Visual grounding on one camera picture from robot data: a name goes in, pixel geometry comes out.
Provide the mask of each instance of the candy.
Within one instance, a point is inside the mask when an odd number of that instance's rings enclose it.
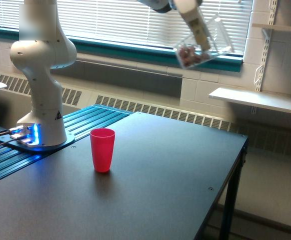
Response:
[[[182,64],[188,68],[193,65],[200,64],[210,59],[210,55],[206,52],[198,54],[196,48],[193,45],[184,45],[180,47],[178,55],[182,61]]]

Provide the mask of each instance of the window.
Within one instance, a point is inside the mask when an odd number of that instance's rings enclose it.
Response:
[[[243,55],[253,0],[204,0],[206,20],[219,14],[234,54]],[[23,0],[0,0],[0,27],[19,27]],[[136,0],[58,0],[59,18],[68,36],[171,48],[189,34],[177,11],[157,13]]]

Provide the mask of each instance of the window sill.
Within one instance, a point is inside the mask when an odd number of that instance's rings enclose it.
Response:
[[[73,36],[68,36],[68,38],[75,44],[78,52],[81,53],[180,68],[172,49],[135,44],[122,44]],[[18,41],[19,31],[17,29],[0,27],[0,39]],[[200,67],[192,68],[192,70],[202,71],[202,69],[217,69],[230,72],[240,72],[242,63],[242,57],[227,55],[217,57],[214,60],[201,64]]]

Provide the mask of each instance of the red cup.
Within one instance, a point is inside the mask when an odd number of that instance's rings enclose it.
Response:
[[[90,132],[92,160],[96,172],[106,173],[110,170],[115,136],[115,131],[108,128],[98,128]]]

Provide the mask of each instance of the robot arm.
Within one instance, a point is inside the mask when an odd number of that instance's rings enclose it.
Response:
[[[195,41],[203,51],[210,49],[207,36],[209,35],[205,22],[201,17],[198,6],[203,0],[138,0],[158,13],[166,13],[171,9],[178,10],[183,20],[192,31]]]
[[[176,8],[202,49],[210,48],[206,43],[207,37],[203,34],[204,22],[198,12],[202,0],[138,1],[159,13],[166,13]],[[31,112],[17,123],[25,126],[26,131],[12,137],[31,136],[22,140],[22,143],[29,148],[57,146],[67,140],[67,133],[63,121],[62,87],[53,79],[50,70],[73,64],[77,57],[77,50],[61,28],[57,0],[24,0],[24,5],[55,6],[56,36],[52,40],[17,41],[11,47],[11,61],[26,76],[31,88],[32,100]],[[30,7],[27,11],[30,11],[27,14],[29,16],[38,15],[36,7]]]

